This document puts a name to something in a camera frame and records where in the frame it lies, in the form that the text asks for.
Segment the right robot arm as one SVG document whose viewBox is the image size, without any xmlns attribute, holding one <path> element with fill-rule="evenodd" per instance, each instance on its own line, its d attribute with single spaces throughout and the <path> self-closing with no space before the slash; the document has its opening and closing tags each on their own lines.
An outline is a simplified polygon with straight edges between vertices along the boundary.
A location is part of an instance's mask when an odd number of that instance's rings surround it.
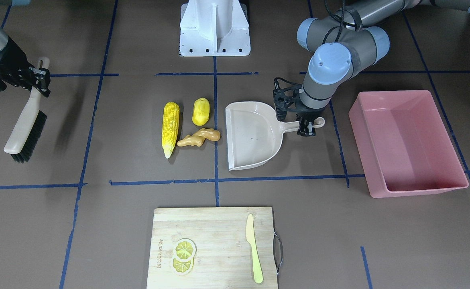
<svg viewBox="0 0 470 289">
<path fill-rule="evenodd" d="M 0 27 L 0 92 L 6 85 L 36 89 L 44 97 L 50 95 L 50 72 L 48 68 L 31 64 L 26 53 Z"/>
</svg>

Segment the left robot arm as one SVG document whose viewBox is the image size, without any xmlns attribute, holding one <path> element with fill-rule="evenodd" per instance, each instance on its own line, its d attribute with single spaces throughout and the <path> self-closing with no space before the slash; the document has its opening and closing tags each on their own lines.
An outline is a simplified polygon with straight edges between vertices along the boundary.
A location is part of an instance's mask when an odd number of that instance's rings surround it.
<svg viewBox="0 0 470 289">
<path fill-rule="evenodd" d="M 376 64 L 390 49 L 387 33 L 377 26 L 391 15 L 418 5 L 450 8 L 470 13 L 470 0 L 359 0 L 331 11 L 323 19 L 307 18 L 297 30 L 301 47 L 313 52 L 304 81 L 281 88 L 275 77 L 273 100 L 278 121 L 288 113 L 297 120 L 291 130 L 303 137 L 315 136 L 315 121 L 329 104 L 337 88 Z"/>
</svg>

